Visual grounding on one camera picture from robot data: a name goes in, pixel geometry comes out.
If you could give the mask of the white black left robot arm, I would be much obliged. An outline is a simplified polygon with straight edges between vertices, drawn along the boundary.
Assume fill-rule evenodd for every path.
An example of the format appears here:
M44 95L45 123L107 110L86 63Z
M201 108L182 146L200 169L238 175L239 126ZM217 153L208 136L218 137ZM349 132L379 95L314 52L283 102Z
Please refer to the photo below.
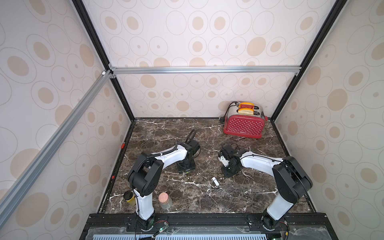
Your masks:
M170 149L158 153L142 152L128 173L127 179L134 191L137 203L137 218L142 229L148 230L154 224L153 191L157 187L162 171L176 164L180 174L196 168L195 157L200 150L196 140L177 142Z

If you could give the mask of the cork stoppered glass jar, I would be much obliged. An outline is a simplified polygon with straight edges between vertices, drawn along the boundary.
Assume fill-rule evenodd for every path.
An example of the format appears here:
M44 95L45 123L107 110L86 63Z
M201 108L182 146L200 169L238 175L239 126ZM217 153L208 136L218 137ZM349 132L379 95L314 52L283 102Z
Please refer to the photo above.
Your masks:
M171 197L165 192L161 193L158 199L159 199L160 206L163 210L169 210L173 205L173 201Z

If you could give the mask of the diagonal aluminium frame bar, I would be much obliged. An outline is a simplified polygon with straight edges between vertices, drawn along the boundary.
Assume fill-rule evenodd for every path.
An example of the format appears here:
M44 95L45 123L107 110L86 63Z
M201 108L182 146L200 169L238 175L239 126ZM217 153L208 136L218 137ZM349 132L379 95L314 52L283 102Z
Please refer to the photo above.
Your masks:
M29 167L23 172L21 177L16 181L10 192L4 197L1 202L1 228L7 223L10 216L21 203L27 192L36 182L44 168L50 162L52 157L58 151L69 133L73 130L80 118L83 116L87 108L95 99L98 92L104 84L111 78L112 71L105 70L99 78L94 82L91 88L83 96L77 106L71 111L68 117L64 120L58 130L47 141L45 146L39 151L33 159Z

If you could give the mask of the red polka dot toaster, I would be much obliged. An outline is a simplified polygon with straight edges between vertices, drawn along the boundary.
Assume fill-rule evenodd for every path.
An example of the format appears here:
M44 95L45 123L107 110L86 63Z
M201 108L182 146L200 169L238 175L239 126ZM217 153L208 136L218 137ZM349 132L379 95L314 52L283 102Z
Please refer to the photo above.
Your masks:
M220 120L227 135L260 139L268 117L259 105L235 101L230 103Z

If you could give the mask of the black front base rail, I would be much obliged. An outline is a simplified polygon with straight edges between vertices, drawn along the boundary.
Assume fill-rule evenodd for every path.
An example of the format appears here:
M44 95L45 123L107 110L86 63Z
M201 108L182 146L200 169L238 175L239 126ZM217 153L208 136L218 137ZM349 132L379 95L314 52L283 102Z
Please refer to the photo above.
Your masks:
M157 214L141 229L135 214L91 214L82 240L336 240L324 213L286 214L266 230L261 214Z

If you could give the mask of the white usb drive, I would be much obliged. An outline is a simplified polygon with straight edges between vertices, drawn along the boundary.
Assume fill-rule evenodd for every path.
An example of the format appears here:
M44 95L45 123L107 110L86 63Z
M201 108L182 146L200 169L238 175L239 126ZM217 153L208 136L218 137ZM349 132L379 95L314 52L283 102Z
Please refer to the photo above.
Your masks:
M220 186L219 182L217 181L217 179L215 177L212 177L212 181L215 183L216 187Z

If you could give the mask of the horizontal aluminium frame bar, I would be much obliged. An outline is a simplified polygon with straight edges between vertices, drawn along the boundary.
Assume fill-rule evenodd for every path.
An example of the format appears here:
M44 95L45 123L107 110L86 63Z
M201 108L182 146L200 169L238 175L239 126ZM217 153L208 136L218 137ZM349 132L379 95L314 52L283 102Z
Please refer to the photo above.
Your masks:
M298 73L300 66L112 67L114 74Z

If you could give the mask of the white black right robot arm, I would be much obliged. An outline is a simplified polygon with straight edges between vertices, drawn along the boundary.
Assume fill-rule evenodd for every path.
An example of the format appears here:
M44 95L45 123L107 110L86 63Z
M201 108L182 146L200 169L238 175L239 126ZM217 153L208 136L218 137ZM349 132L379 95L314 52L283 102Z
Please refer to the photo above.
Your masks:
M218 159L223 164L222 172L226 178L236 175L243 168L274 177L278 193L261 218L268 230L274 229L281 218L313 187L309 175L291 156L272 158L224 145L218 153Z

